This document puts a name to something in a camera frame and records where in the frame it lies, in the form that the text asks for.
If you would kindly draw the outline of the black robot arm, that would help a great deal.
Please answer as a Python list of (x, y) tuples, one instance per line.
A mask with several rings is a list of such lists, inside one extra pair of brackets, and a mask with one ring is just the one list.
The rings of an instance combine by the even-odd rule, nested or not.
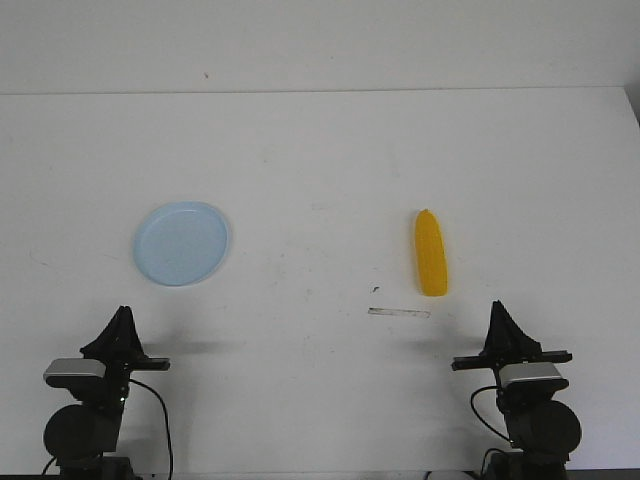
[[(505, 440), (510, 452), (486, 450), (474, 479), (566, 479), (569, 455), (579, 446), (582, 428), (571, 408), (554, 399), (569, 381), (558, 364), (573, 359), (566, 350), (545, 351), (513, 320), (503, 303), (492, 303), (487, 336), (481, 352), (452, 360), (454, 371), (489, 369), (495, 383), (469, 397), (476, 418)], [(485, 391), (496, 393), (496, 407), (506, 432), (501, 433), (478, 412), (475, 400)]]
[(51, 388), (65, 389), (76, 400), (48, 420), (43, 443), (59, 467), (60, 479), (137, 479), (131, 460), (117, 456), (117, 444), (130, 386), (141, 387), (159, 401), (173, 477), (174, 455), (169, 414), (162, 396), (131, 377), (134, 372), (163, 372), (167, 358), (152, 358), (143, 350), (132, 309), (120, 306), (105, 329), (80, 349), (80, 358), (52, 360), (43, 373)]

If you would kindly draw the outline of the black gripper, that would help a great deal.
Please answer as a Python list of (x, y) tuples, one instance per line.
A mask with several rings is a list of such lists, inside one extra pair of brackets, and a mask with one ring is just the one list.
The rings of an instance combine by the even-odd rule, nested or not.
[[(500, 341), (503, 350), (499, 353)], [(529, 337), (513, 320), (499, 301), (492, 302), (488, 332), (480, 354), (454, 357), (453, 371), (490, 369), (497, 371), (506, 365), (520, 363), (568, 363), (572, 353), (567, 350), (542, 350), (541, 344)]]
[[(123, 336), (127, 355), (113, 355), (119, 342), (120, 321), (123, 314)], [(136, 371), (168, 371), (170, 359), (145, 355), (140, 342), (132, 309), (120, 306), (104, 330), (80, 348), (84, 358), (102, 358), (105, 365), (105, 395), (127, 395), (131, 374)]]

